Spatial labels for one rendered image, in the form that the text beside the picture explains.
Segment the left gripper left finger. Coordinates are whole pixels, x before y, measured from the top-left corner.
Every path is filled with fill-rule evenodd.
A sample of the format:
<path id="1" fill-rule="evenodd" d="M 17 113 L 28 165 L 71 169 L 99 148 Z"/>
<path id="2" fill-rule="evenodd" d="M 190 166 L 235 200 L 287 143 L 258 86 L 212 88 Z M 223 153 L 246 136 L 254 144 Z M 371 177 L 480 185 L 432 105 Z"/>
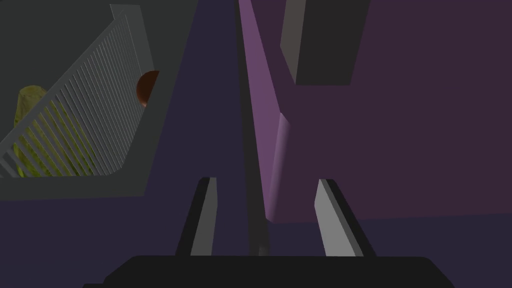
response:
<path id="1" fill-rule="evenodd" d="M 203 177 L 194 192 L 176 247 L 176 256 L 212 255 L 217 210 L 217 179 Z"/>

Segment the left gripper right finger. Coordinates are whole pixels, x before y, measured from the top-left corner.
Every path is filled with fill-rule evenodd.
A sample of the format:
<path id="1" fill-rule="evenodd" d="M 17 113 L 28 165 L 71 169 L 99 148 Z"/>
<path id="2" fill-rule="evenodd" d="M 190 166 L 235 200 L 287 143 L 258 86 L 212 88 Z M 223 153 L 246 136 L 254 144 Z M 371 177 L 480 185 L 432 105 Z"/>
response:
<path id="1" fill-rule="evenodd" d="M 320 179 L 314 209 L 327 257 L 375 257 L 339 186 L 333 179 Z"/>

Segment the purple cupboard door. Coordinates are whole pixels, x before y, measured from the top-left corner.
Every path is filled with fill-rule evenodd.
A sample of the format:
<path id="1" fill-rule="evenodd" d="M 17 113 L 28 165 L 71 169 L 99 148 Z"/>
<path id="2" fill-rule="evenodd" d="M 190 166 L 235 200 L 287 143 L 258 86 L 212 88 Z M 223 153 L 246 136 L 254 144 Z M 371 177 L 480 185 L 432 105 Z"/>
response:
<path id="1" fill-rule="evenodd" d="M 349 85 L 296 85 L 286 0 L 240 0 L 266 218 L 512 213 L 512 0 L 370 0 Z"/>

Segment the brown round fruit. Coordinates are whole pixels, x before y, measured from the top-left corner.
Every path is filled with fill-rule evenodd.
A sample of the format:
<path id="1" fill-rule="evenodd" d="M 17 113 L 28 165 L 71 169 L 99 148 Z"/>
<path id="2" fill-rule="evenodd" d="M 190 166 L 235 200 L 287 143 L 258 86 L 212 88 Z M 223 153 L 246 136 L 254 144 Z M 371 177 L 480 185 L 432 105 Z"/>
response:
<path id="1" fill-rule="evenodd" d="M 154 88 L 154 85 L 156 83 L 156 80 L 159 75 L 158 70 L 151 70 L 147 71 L 145 74 L 143 74 L 135 88 L 136 97 L 139 103 L 145 108 L 148 104 L 148 101 L 151 97 L 152 90 Z"/>

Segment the grey slatted rack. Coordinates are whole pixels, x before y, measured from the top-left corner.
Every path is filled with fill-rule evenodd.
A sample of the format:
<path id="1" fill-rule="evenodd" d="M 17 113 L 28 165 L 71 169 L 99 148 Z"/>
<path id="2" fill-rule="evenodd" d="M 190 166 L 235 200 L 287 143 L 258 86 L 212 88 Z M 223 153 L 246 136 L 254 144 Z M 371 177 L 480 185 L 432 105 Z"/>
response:
<path id="1" fill-rule="evenodd" d="M 0 179 L 107 176 L 121 169 L 144 107 L 140 78 L 154 68 L 139 5 L 113 21 L 0 141 Z"/>

